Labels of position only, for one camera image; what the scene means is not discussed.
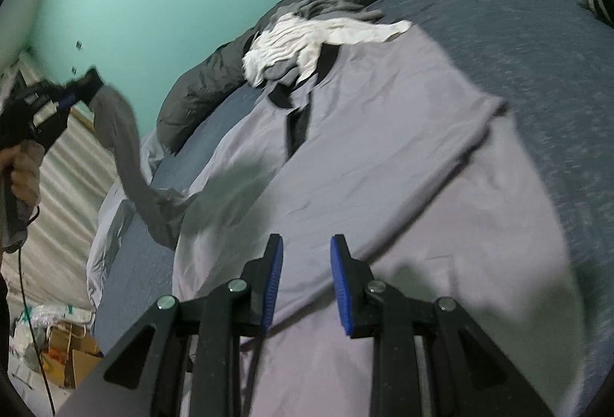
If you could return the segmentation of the person's left hand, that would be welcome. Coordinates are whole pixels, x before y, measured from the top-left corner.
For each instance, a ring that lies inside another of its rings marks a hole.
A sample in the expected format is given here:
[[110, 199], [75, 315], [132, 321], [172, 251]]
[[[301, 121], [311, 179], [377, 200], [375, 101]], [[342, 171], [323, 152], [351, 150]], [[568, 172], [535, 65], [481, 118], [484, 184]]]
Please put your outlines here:
[[1, 172], [12, 170], [10, 191], [29, 211], [40, 201], [40, 169], [44, 154], [44, 148], [34, 141], [1, 150]]

